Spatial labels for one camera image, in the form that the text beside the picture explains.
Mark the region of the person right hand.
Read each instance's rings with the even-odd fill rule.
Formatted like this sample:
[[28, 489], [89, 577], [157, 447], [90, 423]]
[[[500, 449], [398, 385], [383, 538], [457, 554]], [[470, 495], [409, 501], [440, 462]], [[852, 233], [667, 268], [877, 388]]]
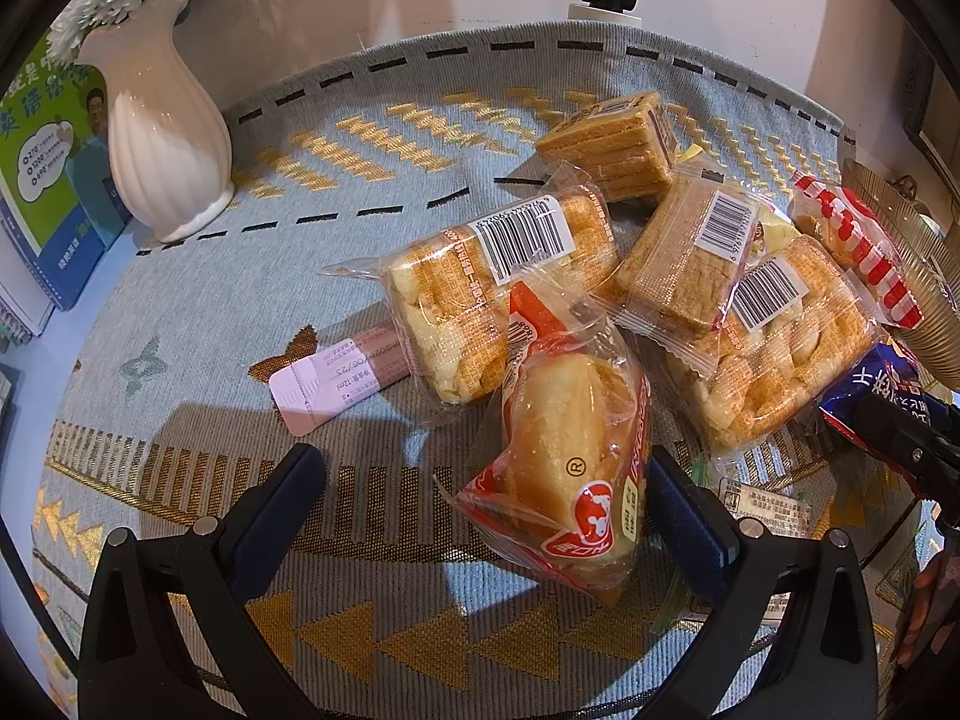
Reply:
[[918, 640], [921, 639], [924, 626], [931, 614], [931, 606], [936, 598], [940, 598], [944, 590], [950, 585], [958, 583], [958, 556], [949, 556], [946, 551], [937, 553], [928, 562], [926, 569], [914, 579], [908, 603], [908, 616], [901, 624], [898, 644], [896, 644], [893, 661], [899, 667], [911, 665], [921, 650]]

